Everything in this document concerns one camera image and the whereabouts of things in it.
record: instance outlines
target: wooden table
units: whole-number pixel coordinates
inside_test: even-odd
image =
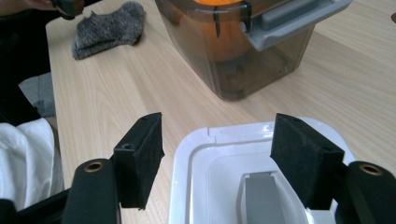
[[[274,120],[276,113],[330,124],[358,160],[396,174],[396,10],[393,0],[355,0],[319,23],[300,67],[237,102],[220,100],[179,55],[153,0],[140,42],[82,61],[71,56],[76,26],[58,19],[47,26],[64,180],[70,187],[84,161],[109,158],[132,125],[163,113],[165,157],[145,211],[122,210],[124,223],[165,223],[173,159],[180,141],[202,127]],[[110,13],[122,0],[87,7]]]

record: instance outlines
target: white cloth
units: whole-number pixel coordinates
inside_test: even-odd
[[[63,189],[61,158],[47,121],[0,123],[0,198],[20,211]]]

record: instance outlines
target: crumpled gray fabric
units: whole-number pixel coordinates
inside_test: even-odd
[[[78,24],[73,58],[81,60],[118,45],[133,45],[143,33],[144,14],[136,2],[126,2],[107,15],[92,12]]]

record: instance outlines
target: transparent plastic container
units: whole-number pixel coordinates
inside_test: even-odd
[[[223,100],[242,99],[294,71],[316,23],[351,2],[252,0],[208,6],[155,1],[178,51]]]

